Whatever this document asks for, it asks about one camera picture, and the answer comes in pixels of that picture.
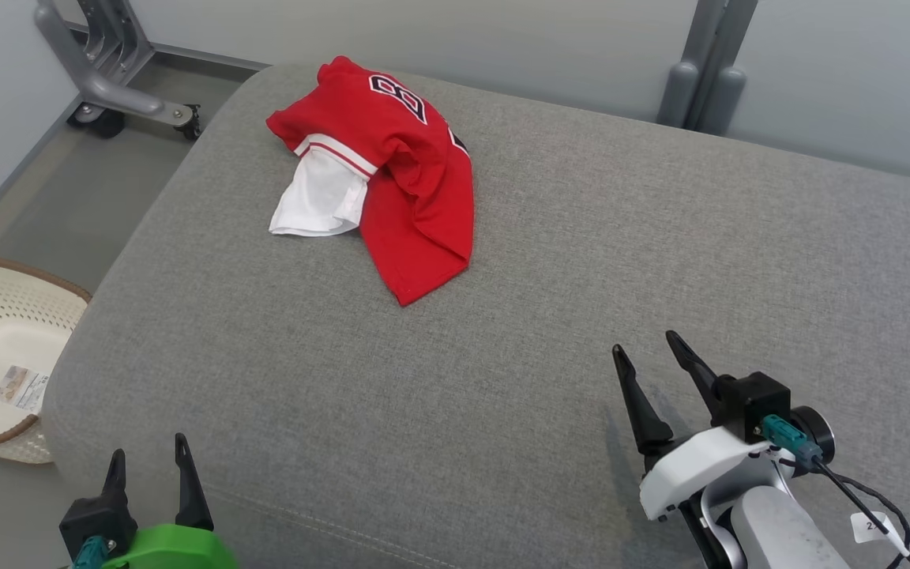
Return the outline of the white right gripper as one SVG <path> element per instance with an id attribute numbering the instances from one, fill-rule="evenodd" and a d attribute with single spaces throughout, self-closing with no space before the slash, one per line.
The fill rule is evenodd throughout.
<path id="1" fill-rule="evenodd" d="M 719 417 L 718 375 L 674 330 L 665 332 L 678 365 L 693 379 L 711 417 Z M 637 450 L 660 457 L 673 443 L 673 431 L 654 410 L 637 382 L 634 364 L 621 345 L 611 347 L 622 397 Z M 788 419 L 769 415 L 745 442 L 725 426 L 698 432 L 668 451 L 644 476 L 639 500 L 650 521 L 660 521 L 683 502 L 703 494 L 710 505 L 734 502 L 749 489 L 773 487 L 791 494 L 791 479 L 812 472 L 813 460 L 829 465 L 837 452 L 830 425 L 810 407 L 795 407 Z"/>

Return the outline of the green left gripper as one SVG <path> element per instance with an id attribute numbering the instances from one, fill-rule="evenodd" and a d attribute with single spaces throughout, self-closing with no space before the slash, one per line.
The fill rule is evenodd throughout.
<path id="1" fill-rule="evenodd" d="M 179 511 L 176 525 L 138 530 L 126 554 L 104 563 L 104 568 L 238 568 L 239 563 L 213 530 L 216 528 L 205 490 L 186 435 L 175 435 L 175 464 L 179 468 Z M 113 511 L 127 509 L 126 454 L 111 455 L 101 498 Z"/>

